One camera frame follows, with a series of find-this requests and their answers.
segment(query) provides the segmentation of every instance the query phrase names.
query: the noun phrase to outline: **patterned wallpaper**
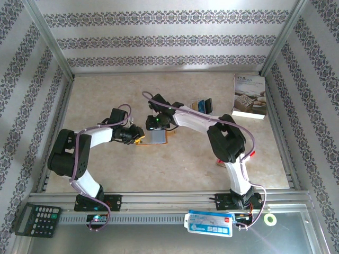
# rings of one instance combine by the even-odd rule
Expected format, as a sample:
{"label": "patterned wallpaper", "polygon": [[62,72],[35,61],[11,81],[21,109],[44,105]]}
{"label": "patterned wallpaper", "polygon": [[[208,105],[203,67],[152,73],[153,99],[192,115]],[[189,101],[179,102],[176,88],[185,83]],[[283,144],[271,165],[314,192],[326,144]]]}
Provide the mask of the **patterned wallpaper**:
{"label": "patterned wallpaper", "polygon": [[21,1],[0,0],[0,8],[3,254],[12,250],[17,217],[29,193],[37,189],[69,83]]}
{"label": "patterned wallpaper", "polygon": [[36,3],[80,74],[260,70],[295,0]]}
{"label": "patterned wallpaper", "polygon": [[267,77],[299,181],[339,252],[338,3],[311,1]]}

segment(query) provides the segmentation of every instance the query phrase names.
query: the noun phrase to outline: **cable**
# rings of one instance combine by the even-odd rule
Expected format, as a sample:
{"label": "cable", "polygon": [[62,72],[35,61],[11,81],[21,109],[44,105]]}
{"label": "cable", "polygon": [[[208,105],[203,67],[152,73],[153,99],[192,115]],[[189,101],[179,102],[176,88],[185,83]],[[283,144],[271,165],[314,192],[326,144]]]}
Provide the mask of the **cable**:
{"label": "cable", "polygon": [[[107,215],[107,219],[106,219],[105,224],[103,224],[101,227],[95,229],[96,232],[99,231],[99,230],[102,230],[102,229],[108,224],[109,219],[110,219],[110,216],[111,216],[111,209],[110,209],[110,207],[109,207],[107,204],[105,204],[104,202],[100,201],[99,199],[96,199],[95,197],[91,197],[91,196],[87,195],[86,193],[83,193],[83,191],[82,191],[81,189],[79,189],[79,188],[75,185],[75,183],[74,183],[75,177],[76,177],[76,173],[77,173],[77,171],[78,171],[78,163],[79,163],[79,139],[80,139],[80,136],[81,136],[82,134],[84,134],[86,131],[94,130],[94,129],[99,129],[99,128],[112,127],[112,126],[120,125],[120,124],[124,123],[125,121],[127,121],[127,120],[131,117],[132,108],[131,108],[131,106],[130,106],[129,104],[121,104],[118,108],[121,108],[121,107],[123,107],[123,106],[127,106],[127,107],[129,108],[129,113],[128,113],[127,117],[126,117],[124,120],[122,120],[122,121],[120,121],[120,122],[117,122],[117,123],[112,123],[112,124],[101,124],[101,125],[98,124],[98,125],[96,125],[96,126],[92,126],[92,127],[86,128],[86,129],[84,129],[84,130],[79,131],[79,132],[77,133],[76,139],[75,139],[75,149],[74,149],[74,150],[75,150],[75,161],[74,161],[73,174],[72,174],[71,179],[69,180],[69,183],[70,183],[70,185],[71,185],[77,192],[80,193],[80,195],[82,195],[82,196],[84,196],[84,197],[87,197],[87,198],[89,198],[89,199],[91,199],[91,200],[93,200],[93,201],[95,201],[95,202],[97,202],[97,203],[99,203],[99,204],[105,206],[105,207],[107,208],[107,210],[108,210],[108,215]],[[92,227],[91,227],[92,222],[93,222],[93,220],[91,220],[91,221],[90,221],[90,224],[88,225],[88,227],[89,227],[90,230],[93,230]]]}
{"label": "cable", "polygon": [[165,129],[166,131],[173,131],[173,130],[175,130],[176,128],[178,128],[179,127],[179,125],[176,125],[174,128],[171,128],[171,129]]}
{"label": "cable", "polygon": [[147,91],[143,91],[142,92],[142,95],[143,97],[145,97],[146,99],[148,99],[150,102],[153,102],[159,106],[163,106],[163,107],[167,107],[167,108],[171,108],[171,109],[174,109],[174,110],[178,110],[178,111],[181,111],[181,112],[184,112],[184,113],[187,113],[187,114],[191,114],[191,115],[195,115],[197,117],[200,117],[202,119],[205,119],[205,120],[208,120],[210,122],[216,122],[216,123],[223,123],[223,124],[228,124],[228,125],[231,125],[231,126],[234,126],[234,127],[237,127],[243,131],[245,131],[249,136],[250,138],[252,139],[252,148],[251,150],[242,158],[240,159],[240,161],[244,161],[248,156],[250,156],[252,154],[252,152],[254,151],[254,148],[255,148],[255,138],[253,137],[252,133],[250,133],[250,131],[248,129],[246,129],[245,127],[242,127],[241,125],[238,125],[236,123],[232,123],[232,122],[227,122],[227,121],[224,121],[224,120],[220,120],[220,119],[213,119],[213,118],[210,118],[209,115],[202,115],[202,114],[198,114],[196,113],[194,110],[185,110],[185,109],[182,109],[182,108],[179,108],[179,107],[174,107],[174,106],[171,106],[171,105],[167,105],[167,104],[164,104],[164,103],[160,103],[160,102],[157,102],[155,100],[153,100],[152,98],[149,98],[148,96],[146,96],[146,94],[152,96],[152,94],[150,92],[147,92]]}
{"label": "cable", "polygon": [[155,100],[153,100],[153,95],[150,93],[150,92],[147,92],[147,91],[143,91],[142,92],[142,95],[143,97],[145,97],[146,99],[148,99],[150,102],[153,102],[159,106],[163,106],[163,107],[167,107],[167,108],[172,108],[174,110],[178,110],[178,111],[181,111],[181,112],[184,112],[184,113],[187,113],[187,114],[191,114],[191,115],[195,115],[199,118],[202,118],[202,119],[205,119],[205,120],[208,120],[210,122],[216,122],[216,123],[223,123],[223,124],[228,124],[228,125],[231,125],[231,126],[234,126],[234,127],[237,127],[243,131],[245,131],[249,137],[252,139],[252,148],[250,149],[250,151],[242,158],[240,158],[240,168],[241,168],[241,171],[242,171],[242,175],[243,175],[243,178],[249,182],[249,184],[253,187],[258,187],[258,188],[261,188],[263,191],[264,191],[264,200],[263,200],[263,205],[257,215],[257,217],[252,221],[252,223],[250,225],[246,225],[244,227],[242,227],[242,229],[248,229],[250,228],[260,217],[260,215],[262,214],[263,210],[264,210],[264,206],[266,204],[266,198],[267,198],[267,192],[266,192],[266,189],[264,186],[262,185],[259,185],[259,184],[252,184],[249,179],[247,179],[247,177],[245,176],[245,173],[244,173],[244,168],[243,168],[243,163],[245,162],[245,160],[252,154],[252,152],[254,151],[255,149],[255,138],[254,136],[252,135],[252,133],[246,129],[245,127],[242,127],[241,125],[238,125],[236,123],[232,123],[232,122],[227,122],[227,121],[224,121],[224,120],[220,120],[220,119],[212,119],[210,117],[208,117],[208,115],[204,116],[202,114],[198,114],[196,113],[194,110],[185,110],[185,109],[182,109],[182,108],[178,108],[178,107],[174,107],[174,106],[171,106],[171,105],[167,105],[167,104],[164,104],[164,103],[160,103],[160,102],[157,102]]}

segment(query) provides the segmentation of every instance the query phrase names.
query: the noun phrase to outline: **black bracket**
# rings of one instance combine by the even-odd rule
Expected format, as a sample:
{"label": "black bracket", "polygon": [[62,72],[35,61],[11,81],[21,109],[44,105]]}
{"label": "black bracket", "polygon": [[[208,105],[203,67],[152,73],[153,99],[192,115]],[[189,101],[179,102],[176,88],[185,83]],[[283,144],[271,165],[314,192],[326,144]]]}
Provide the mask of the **black bracket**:
{"label": "black bracket", "polygon": [[[103,202],[107,204],[112,212],[119,212],[122,203],[122,195],[104,195]],[[76,212],[107,212],[107,208],[98,202],[92,201],[82,195],[75,199],[74,211]]]}
{"label": "black bracket", "polygon": [[[216,202],[217,211],[224,210],[238,210],[239,206],[234,203],[233,194],[231,193],[217,193],[213,200]],[[253,209],[260,209],[262,206],[262,199],[259,193],[254,193],[249,199],[249,202],[253,205]]]}

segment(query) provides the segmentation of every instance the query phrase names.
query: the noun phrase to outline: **yellow object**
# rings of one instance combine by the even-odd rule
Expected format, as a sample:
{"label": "yellow object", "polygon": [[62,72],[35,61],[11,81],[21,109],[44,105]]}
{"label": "yellow object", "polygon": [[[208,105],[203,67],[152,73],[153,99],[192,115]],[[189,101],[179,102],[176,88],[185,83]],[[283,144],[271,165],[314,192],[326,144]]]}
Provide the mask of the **yellow object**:
{"label": "yellow object", "polygon": [[145,136],[142,136],[142,137],[140,137],[140,139],[136,139],[136,140],[134,141],[134,143],[140,142],[140,140],[143,139],[144,137],[145,137]]}
{"label": "yellow object", "polygon": [[266,213],[264,216],[264,222],[267,226],[274,226],[276,225],[276,217],[272,213]]}

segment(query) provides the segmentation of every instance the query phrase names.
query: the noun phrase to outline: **label tag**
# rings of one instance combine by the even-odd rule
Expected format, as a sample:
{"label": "label tag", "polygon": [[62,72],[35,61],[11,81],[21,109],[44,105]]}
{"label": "label tag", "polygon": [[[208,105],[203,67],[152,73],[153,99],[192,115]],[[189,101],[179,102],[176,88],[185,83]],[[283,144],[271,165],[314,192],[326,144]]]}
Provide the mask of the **label tag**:
{"label": "label tag", "polygon": [[232,214],[189,210],[184,227],[190,233],[232,237]]}

